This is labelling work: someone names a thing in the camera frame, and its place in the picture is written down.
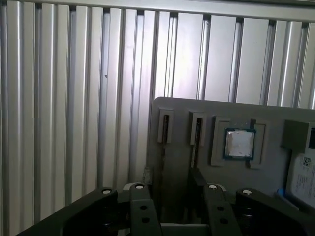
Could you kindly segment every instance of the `aluminum ridged panel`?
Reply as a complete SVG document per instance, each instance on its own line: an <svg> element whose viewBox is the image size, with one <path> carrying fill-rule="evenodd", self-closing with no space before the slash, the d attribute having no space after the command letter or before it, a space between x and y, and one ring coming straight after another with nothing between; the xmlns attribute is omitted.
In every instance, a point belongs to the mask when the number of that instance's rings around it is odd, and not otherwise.
<svg viewBox="0 0 315 236"><path fill-rule="evenodd" d="M141 181L159 96L315 108L312 9L45 2L0 10L0 235Z"/></svg>
<svg viewBox="0 0 315 236"><path fill-rule="evenodd" d="M267 29L267 20L244 20L236 102L260 103Z"/></svg>
<svg viewBox="0 0 315 236"><path fill-rule="evenodd" d="M8 181L9 181L9 228L16 235L22 229L22 3L8 2L7 47L8 47Z"/></svg>

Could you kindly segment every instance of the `label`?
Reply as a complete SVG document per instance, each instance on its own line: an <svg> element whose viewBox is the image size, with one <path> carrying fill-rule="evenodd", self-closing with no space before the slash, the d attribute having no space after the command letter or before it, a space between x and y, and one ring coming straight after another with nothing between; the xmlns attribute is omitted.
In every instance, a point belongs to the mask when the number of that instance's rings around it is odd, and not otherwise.
<svg viewBox="0 0 315 236"><path fill-rule="evenodd" d="M293 175L293 195L315 208L315 158L300 154Z"/></svg>

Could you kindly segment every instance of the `metal surface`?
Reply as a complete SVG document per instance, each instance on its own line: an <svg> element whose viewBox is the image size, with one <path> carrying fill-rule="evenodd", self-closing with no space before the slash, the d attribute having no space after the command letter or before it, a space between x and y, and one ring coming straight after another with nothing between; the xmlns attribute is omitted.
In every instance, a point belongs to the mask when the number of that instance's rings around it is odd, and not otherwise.
<svg viewBox="0 0 315 236"><path fill-rule="evenodd" d="M236 102L260 103L267 29L268 20L244 19Z"/></svg>
<svg viewBox="0 0 315 236"><path fill-rule="evenodd" d="M159 96L315 108L312 8L58 3L1 2L3 235L140 181Z"/></svg>
<svg viewBox="0 0 315 236"><path fill-rule="evenodd" d="M229 101L235 23L235 17L211 17L205 100Z"/></svg>
<svg viewBox="0 0 315 236"><path fill-rule="evenodd" d="M49 2L54 4L104 6L111 8L131 8L147 10L164 10L186 13L209 13L223 16L242 16L249 18L315 21L314 9L295 8L292 6L277 7L275 5L255 4L227 1L183 1L183 0L26 0L31 2Z"/></svg>

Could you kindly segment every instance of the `mounting hole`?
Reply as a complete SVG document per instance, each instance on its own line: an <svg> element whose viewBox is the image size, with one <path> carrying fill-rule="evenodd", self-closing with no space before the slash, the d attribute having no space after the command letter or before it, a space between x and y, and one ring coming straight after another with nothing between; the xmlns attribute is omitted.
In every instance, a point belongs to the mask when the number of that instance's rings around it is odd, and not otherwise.
<svg viewBox="0 0 315 236"><path fill-rule="evenodd" d="M221 222L221 224L226 225L226 224L228 223L228 220L227 220L227 219L222 218L222 219L220 219L220 222Z"/></svg>
<svg viewBox="0 0 315 236"><path fill-rule="evenodd" d="M142 218L142 223L148 223L150 221L150 219L149 218Z"/></svg>
<svg viewBox="0 0 315 236"><path fill-rule="evenodd" d="M103 190L103 194L109 194L111 191L112 191L112 190L110 190L110 189L104 189L104 190Z"/></svg>
<svg viewBox="0 0 315 236"><path fill-rule="evenodd" d="M136 185L136 189L142 189L144 186L142 184Z"/></svg>

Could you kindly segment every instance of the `screw hole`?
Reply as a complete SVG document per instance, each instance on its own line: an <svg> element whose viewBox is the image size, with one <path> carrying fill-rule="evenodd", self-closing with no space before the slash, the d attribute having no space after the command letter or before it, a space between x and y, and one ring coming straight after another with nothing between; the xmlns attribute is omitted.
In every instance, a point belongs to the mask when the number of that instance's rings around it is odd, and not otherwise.
<svg viewBox="0 0 315 236"><path fill-rule="evenodd" d="M228 223L228 220L227 220L227 219L222 218L222 219L220 219L220 222L221 222L221 224L226 225L226 224Z"/></svg>
<svg viewBox="0 0 315 236"><path fill-rule="evenodd" d="M148 223L150 221L149 218L142 218L142 223Z"/></svg>

